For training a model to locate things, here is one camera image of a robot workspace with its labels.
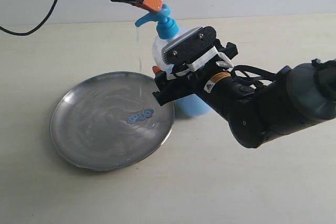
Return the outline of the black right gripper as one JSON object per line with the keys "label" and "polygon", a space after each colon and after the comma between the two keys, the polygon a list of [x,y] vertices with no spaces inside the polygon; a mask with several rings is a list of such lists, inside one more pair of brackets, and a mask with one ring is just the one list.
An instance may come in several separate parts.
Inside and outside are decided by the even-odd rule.
{"label": "black right gripper", "polygon": [[170,74],[153,66],[158,91],[153,96],[159,105],[195,94],[221,117],[227,119],[236,104],[245,103],[255,89],[245,86],[232,76],[232,59],[238,55],[237,46],[219,39],[214,47],[192,63],[173,65]]}

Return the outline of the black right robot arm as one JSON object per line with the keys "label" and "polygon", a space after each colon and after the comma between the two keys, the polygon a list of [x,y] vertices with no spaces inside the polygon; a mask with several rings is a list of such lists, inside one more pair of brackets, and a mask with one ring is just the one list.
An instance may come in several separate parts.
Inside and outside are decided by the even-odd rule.
{"label": "black right robot arm", "polygon": [[271,73],[247,65],[233,70],[223,59],[238,50],[229,42],[214,41],[218,55],[196,72],[186,65],[167,74],[153,68],[160,105],[194,94],[225,119],[234,138],[246,148],[258,148],[335,118],[335,61],[314,59]]}

